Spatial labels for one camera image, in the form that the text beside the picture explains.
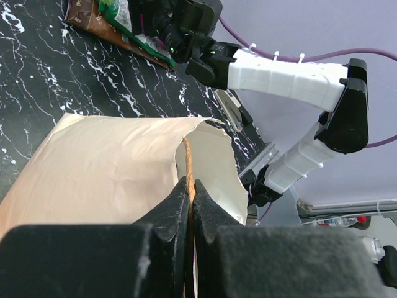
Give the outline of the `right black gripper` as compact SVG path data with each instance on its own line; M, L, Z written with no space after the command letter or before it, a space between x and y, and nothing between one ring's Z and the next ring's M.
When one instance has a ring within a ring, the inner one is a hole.
M187 63L211 39L221 1L135 1L143 32L165 44L176 63Z

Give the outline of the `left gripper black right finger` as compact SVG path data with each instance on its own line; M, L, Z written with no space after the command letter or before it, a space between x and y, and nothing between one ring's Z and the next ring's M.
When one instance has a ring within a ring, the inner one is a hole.
M335 227L247 227L195 182L200 297L386 297L396 250L373 263L357 235Z

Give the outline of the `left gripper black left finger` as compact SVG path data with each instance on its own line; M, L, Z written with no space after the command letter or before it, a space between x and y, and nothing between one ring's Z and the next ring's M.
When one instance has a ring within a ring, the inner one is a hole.
M134 223L21 225L1 240L2 297L182 297L185 178Z

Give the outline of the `green snack bag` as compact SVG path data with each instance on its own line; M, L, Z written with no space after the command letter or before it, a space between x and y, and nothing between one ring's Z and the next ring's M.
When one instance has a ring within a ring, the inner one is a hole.
M143 20L135 1L97 1L98 11L115 29L121 31L123 41L135 42L140 48L157 59L174 66L174 60L165 46L143 32Z

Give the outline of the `brown kettle chips bag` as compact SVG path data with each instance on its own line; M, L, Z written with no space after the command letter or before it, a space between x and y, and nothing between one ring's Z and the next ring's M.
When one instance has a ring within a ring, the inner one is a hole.
M144 35L129 37L109 23L97 1L68 1L65 22L142 56L169 70L175 62L160 43Z

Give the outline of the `brown paper bag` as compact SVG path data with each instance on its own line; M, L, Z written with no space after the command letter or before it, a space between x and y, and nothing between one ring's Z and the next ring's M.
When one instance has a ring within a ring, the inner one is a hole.
M187 273L196 272L189 222L195 182L240 224L247 218L231 140L210 117L64 115L1 202L1 240L21 225L132 224L182 178L189 197L185 292Z

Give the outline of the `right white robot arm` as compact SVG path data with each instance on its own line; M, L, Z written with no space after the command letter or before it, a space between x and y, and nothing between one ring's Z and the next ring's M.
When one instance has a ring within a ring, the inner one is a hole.
M128 1L134 34L162 41L172 59L205 86L241 91L258 106L262 127L276 131L282 155L243 177L249 204L276 201L326 162L368 145L367 65L264 58L253 49L217 41L220 1Z

